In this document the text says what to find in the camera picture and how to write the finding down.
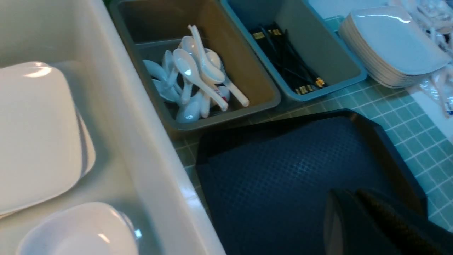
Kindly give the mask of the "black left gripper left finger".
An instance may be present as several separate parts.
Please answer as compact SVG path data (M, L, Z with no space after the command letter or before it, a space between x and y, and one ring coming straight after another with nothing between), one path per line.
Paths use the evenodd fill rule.
M326 255L401 255L349 190L327 194L323 226Z

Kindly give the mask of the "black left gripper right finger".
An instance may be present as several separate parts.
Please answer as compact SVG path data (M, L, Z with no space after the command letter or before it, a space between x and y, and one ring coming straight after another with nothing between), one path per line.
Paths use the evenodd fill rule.
M403 255L452 254L451 232L403 203L374 190L357 190L356 196L381 231Z

